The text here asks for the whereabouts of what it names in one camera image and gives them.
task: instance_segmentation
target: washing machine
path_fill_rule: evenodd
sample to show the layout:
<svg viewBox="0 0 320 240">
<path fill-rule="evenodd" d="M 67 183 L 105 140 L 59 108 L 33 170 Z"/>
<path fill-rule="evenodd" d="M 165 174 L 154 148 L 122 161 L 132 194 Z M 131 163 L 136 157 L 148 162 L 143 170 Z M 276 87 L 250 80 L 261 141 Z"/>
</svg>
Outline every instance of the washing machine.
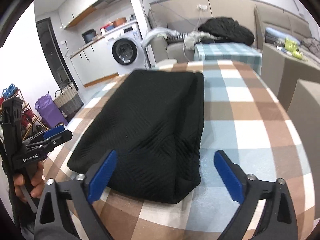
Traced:
<svg viewBox="0 0 320 240">
<path fill-rule="evenodd" d="M 145 52 L 141 47 L 142 37 L 136 22 L 107 34 L 105 40 L 110 59 L 108 64 L 112 64 L 119 75 L 130 73 L 137 68 L 148 68 Z"/>
</svg>

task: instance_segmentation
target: doorway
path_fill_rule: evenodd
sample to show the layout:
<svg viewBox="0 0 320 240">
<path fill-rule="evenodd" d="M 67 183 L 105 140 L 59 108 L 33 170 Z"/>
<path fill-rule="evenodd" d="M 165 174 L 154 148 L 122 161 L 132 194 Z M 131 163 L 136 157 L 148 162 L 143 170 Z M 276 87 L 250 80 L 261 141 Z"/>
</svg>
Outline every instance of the doorway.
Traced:
<svg viewBox="0 0 320 240">
<path fill-rule="evenodd" d="M 51 73 L 59 88 L 62 90 L 68 84 L 73 82 L 76 90 L 78 90 L 78 87 L 74 82 L 74 79 L 72 78 L 67 64 L 61 54 L 52 28 L 51 19 L 46 18 L 41 21 L 37 21 L 36 26 L 45 59 L 47 60 Z"/>
</svg>

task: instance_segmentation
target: plaid tablecloth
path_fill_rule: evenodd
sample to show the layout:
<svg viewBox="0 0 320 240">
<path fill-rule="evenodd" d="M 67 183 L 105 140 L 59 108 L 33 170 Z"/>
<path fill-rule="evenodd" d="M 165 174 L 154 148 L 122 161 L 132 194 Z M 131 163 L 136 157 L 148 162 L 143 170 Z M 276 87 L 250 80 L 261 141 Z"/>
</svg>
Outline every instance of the plaid tablecloth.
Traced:
<svg viewBox="0 0 320 240">
<path fill-rule="evenodd" d="M 93 206 L 114 239 L 217 239 L 238 207 L 213 165 L 213 154 L 218 149 L 259 179 L 286 180 L 297 215 L 299 239 L 305 239 L 312 230 L 315 212 L 312 174 L 299 135 L 270 89 L 248 65 L 228 60 L 175 64 L 161 70 L 201 71 L 205 76 L 201 183 L 175 205 L 134 199 L 106 188 Z M 73 138 L 50 153 L 44 163 L 45 179 L 59 182 L 76 176 L 67 167 L 68 159 L 124 79 L 119 76 L 107 84 L 69 123 L 67 128 Z M 262 207 L 260 201 L 244 239 L 252 237 Z M 86 239 L 71 203 L 69 208 L 80 236 Z"/>
<path fill-rule="evenodd" d="M 196 44 L 194 61 L 221 59 L 247 63 L 261 75 L 262 54 L 243 43 Z"/>
</svg>

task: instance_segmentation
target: wall socket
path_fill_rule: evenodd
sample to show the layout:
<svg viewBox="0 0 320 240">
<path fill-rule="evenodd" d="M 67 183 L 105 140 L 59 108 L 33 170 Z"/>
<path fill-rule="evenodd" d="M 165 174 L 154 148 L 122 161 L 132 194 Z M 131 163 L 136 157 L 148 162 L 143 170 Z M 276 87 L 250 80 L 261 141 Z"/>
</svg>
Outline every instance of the wall socket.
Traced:
<svg viewBox="0 0 320 240">
<path fill-rule="evenodd" d="M 199 5 L 197 5 L 197 10 L 202 11 L 202 12 L 206 12 L 206 11 L 208 11 L 208 7 L 205 4 L 199 4 Z"/>
</svg>

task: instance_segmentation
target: yellow-green object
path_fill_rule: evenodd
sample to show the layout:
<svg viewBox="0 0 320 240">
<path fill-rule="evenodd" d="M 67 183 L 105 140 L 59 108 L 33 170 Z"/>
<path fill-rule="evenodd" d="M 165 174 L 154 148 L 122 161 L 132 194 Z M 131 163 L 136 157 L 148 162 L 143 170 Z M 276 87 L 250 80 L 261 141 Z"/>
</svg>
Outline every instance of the yellow-green object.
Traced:
<svg viewBox="0 0 320 240">
<path fill-rule="evenodd" d="M 285 38 L 285 44 L 284 49 L 290 52 L 294 52 L 297 50 L 298 44 L 296 41 L 289 40 L 288 38 Z"/>
<path fill-rule="evenodd" d="M 302 59 L 303 58 L 303 54 L 301 52 L 296 51 L 296 50 L 294 50 L 292 52 L 292 56 L 294 56 L 294 57 L 296 57 L 298 59 Z"/>
</svg>

